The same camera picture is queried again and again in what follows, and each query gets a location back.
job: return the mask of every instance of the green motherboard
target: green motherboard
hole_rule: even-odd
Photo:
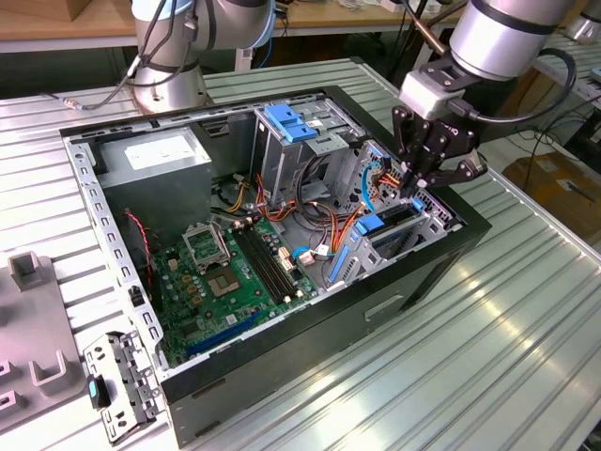
[[[240,240],[241,232],[232,229],[221,233],[229,261],[208,265],[203,273],[197,263],[219,254],[223,246],[217,245],[214,237],[219,238],[220,232],[199,233],[152,255],[162,297],[160,308],[154,303],[155,311],[164,334],[162,350],[170,366],[179,365],[196,353],[209,350],[317,295],[314,284],[304,272],[297,267],[291,271],[289,266],[283,266],[278,250],[284,245],[269,221],[259,220],[244,234],[252,235],[255,248],[263,246],[267,251],[261,254],[263,260],[257,258],[255,248],[247,241]],[[278,265],[276,270],[279,271],[266,270],[273,270],[273,264]],[[293,287],[293,296],[274,295],[269,285],[274,273],[287,278],[282,282]]]

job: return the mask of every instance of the ram slot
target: ram slot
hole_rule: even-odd
[[[290,280],[254,231],[236,231],[233,236],[273,301],[277,304],[283,303],[286,296],[292,296],[294,288]]]

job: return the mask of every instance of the workbench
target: workbench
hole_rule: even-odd
[[[207,77],[216,102],[332,84],[391,128],[396,90],[346,59]],[[125,92],[0,101],[0,264],[53,259],[80,351],[131,325],[57,130],[136,115]],[[494,171],[455,189],[493,227],[425,300],[186,449],[577,449],[601,418],[601,260]],[[41,448],[111,449],[86,394],[0,437]],[[120,449],[175,450],[164,413]]]

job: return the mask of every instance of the wooden shelf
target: wooden shelf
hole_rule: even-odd
[[[335,0],[325,3],[297,2],[288,11],[289,28],[365,27],[400,24],[402,13],[377,6],[350,10]],[[278,20],[276,28],[283,29]],[[134,36],[134,19],[128,0],[92,0],[71,23],[2,11],[0,40],[85,39]]]

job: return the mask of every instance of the blue tab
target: blue tab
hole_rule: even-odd
[[[381,219],[379,219],[379,217],[376,214],[370,214],[368,216],[362,217],[361,219],[358,219],[355,226],[362,235],[365,235],[367,232],[371,232],[372,230],[376,230],[384,226],[384,222]],[[361,230],[359,229],[360,226],[363,227],[365,232],[361,232]]]
[[[338,272],[340,271],[340,267],[345,262],[345,258],[347,258],[347,254],[348,254],[348,247],[345,246],[345,248],[340,253],[340,256],[338,257],[338,261],[336,262],[336,266],[334,266],[334,269],[333,269],[333,271],[330,274],[330,282],[333,283],[333,281],[336,279],[336,275],[338,275]]]
[[[287,127],[283,133],[285,139],[291,143],[304,141],[305,139],[315,138],[317,136],[317,131],[307,126],[304,122],[302,122],[302,125]]]
[[[357,221],[355,223],[355,228],[357,229],[357,231],[359,233],[361,233],[362,235],[365,235],[367,232],[369,232],[369,230],[367,228],[365,228],[365,225],[361,224],[359,221]]]
[[[265,113],[274,124],[278,122],[285,127],[296,125],[297,119],[301,118],[299,113],[285,104],[266,106]]]
[[[425,204],[422,201],[422,199],[418,199],[417,197],[413,197],[411,199],[411,202],[413,203],[413,207],[417,210],[417,211],[422,211],[425,208]]]
[[[288,105],[266,106],[265,114],[290,143],[297,143],[317,136],[317,131],[304,123],[301,115]]]
[[[87,385],[87,387],[89,388],[90,396],[96,397],[96,395],[98,394],[98,390],[96,390],[96,382],[90,381],[90,383]]]

